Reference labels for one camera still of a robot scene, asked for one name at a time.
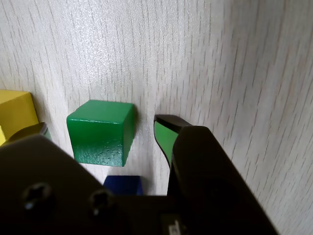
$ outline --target green cube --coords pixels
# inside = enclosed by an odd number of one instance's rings
[[[67,117],[79,163],[124,166],[134,139],[134,105],[89,100]]]

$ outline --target yellow block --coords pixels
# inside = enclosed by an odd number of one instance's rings
[[[29,92],[0,90],[0,126],[6,140],[17,131],[37,123],[36,111]]]
[[[4,137],[4,133],[3,133],[1,126],[0,126],[0,145],[2,145],[4,142],[5,142],[5,137]]]

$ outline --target wood grain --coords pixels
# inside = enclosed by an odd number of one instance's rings
[[[0,0],[0,89],[30,91],[69,154],[66,117],[89,99],[132,102],[124,168],[165,194],[153,116],[205,125],[278,231],[313,233],[310,0]]]

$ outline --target screw head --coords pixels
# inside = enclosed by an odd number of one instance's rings
[[[112,194],[106,189],[95,191],[89,198],[91,213],[95,217],[107,217],[112,213]]]
[[[36,183],[22,193],[22,204],[26,211],[47,211],[52,206],[53,190],[48,183]]]

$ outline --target wooden block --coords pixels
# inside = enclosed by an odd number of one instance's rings
[[[124,166],[134,139],[134,105],[90,100],[67,117],[79,163]]]
[[[143,195],[141,179],[137,175],[108,175],[103,186],[115,195]]]
[[[4,142],[5,142],[5,136],[0,126],[0,145],[2,145]]]
[[[19,130],[37,123],[29,92],[0,90],[0,126],[6,140]]]
[[[40,134],[45,136],[47,139],[51,139],[50,132],[48,130],[47,124],[45,122],[40,122],[38,124],[28,126],[19,130],[14,135],[12,135],[3,145],[18,141],[20,139],[26,138],[28,136]]]
[[[164,155],[167,157],[169,165],[172,162],[172,150],[175,143],[175,140],[178,134],[171,129],[163,126],[162,124],[155,121],[155,138],[163,151]]]

